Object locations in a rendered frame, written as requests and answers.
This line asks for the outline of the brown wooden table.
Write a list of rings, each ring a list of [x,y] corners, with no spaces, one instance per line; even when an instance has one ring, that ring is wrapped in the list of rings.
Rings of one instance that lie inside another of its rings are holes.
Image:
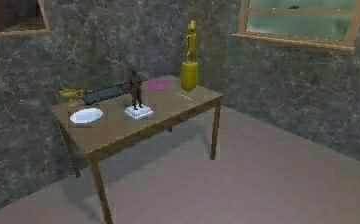
[[[127,95],[98,103],[96,107],[103,112],[103,115],[88,124],[75,124],[70,121],[73,113],[89,107],[81,100],[76,106],[60,103],[52,107],[74,173],[80,174],[73,155],[74,147],[85,155],[89,163],[106,224],[114,224],[114,222],[99,170],[99,163],[102,160],[210,109],[215,110],[210,157],[212,159],[216,157],[224,95],[200,85],[191,91],[185,91],[181,88],[179,78],[167,75],[163,79],[171,83],[169,88],[142,90],[143,103],[153,110],[151,116],[143,119],[133,120],[125,114],[125,107],[130,102],[130,97]],[[194,101],[184,99],[176,93],[188,96]]]

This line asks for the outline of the pink flat disc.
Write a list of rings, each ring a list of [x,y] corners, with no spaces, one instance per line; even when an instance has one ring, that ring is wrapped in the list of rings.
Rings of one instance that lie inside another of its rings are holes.
[[[167,80],[151,80],[145,83],[146,89],[163,90],[169,88],[171,83]]]

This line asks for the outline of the golden figure statue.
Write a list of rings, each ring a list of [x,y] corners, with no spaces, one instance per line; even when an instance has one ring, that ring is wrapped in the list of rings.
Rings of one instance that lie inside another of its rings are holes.
[[[198,82],[198,63],[195,59],[196,41],[196,21],[191,20],[186,35],[186,59],[181,64],[180,71],[181,87],[185,91],[193,90]]]

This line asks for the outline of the dark figurine on white base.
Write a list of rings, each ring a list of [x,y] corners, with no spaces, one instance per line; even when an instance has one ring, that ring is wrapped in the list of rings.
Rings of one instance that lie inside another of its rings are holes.
[[[153,114],[153,110],[143,104],[142,101],[143,81],[135,69],[131,70],[129,80],[130,94],[132,96],[132,105],[125,109],[125,113],[134,120],[139,120]]]

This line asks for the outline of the black closed laptop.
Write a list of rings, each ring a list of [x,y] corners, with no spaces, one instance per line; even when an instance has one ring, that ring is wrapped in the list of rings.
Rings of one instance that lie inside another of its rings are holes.
[[[128,94],[131,91],[129,83],[121,83],[115,86],[87,92],[83,95],[82,100],[86,105],[92,105],[111,98]]]

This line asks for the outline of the white oval plate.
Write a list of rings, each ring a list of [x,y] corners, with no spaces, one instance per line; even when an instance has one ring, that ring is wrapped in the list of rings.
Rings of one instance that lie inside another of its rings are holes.
[[[103,112],[98,108],[82,109],[70,116],[70,121],[75,124],[87,124],[100,119]]]

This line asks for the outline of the dark wooden framed window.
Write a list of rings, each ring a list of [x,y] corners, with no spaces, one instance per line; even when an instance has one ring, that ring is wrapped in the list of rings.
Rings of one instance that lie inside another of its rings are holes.
[[[44,0],[0,0],[0,36],[49,31]]]

